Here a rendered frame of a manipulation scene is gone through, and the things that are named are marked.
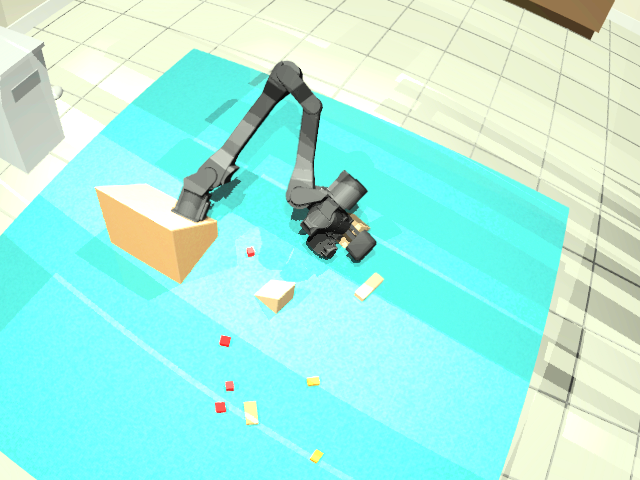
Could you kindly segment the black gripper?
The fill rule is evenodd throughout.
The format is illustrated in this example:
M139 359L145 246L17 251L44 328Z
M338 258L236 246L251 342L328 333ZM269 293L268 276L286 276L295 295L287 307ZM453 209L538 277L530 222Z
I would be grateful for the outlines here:
M324 202L329 195L327 194L322 200L311 202L311 204L307 207L309 210L311 207L317 202ZM339 208L338 208L339 209ZM340 210L340 209L339 209ZM361 261L376 245L377 240L367 231L363 230L359 232L351 223L354 219L345 211L340 210L342 215L342 220L337 229L334 231L324 231L329 237L336 234L344 234L346 233L352 241L347 245L346 251L357 261ZM352 231L354 232L355 236Z

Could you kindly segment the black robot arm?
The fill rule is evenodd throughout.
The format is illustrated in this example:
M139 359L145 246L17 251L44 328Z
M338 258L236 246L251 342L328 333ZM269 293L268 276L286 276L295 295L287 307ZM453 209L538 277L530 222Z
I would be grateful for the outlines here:
M324 202L317 202L311 207L300 226L309 235L308 245L317 254L330 258L338 249L335 241L340 241L343 236L334 233L329 237L324 231L337 229L342 220L340 210L351 210L369 190L346 170L328 187L315 185L314 159L323 104L303 80L301 69L291 60L277 62L262 94L225 143L197 172L183 177L176 206L171 211L195 223L206 219L212 203L209 192L231 181L240 168L235 165L239 154L272 110L289 94L303 107L303 114L296 161L285 198L293 208L304 209L311 202L329 195Z

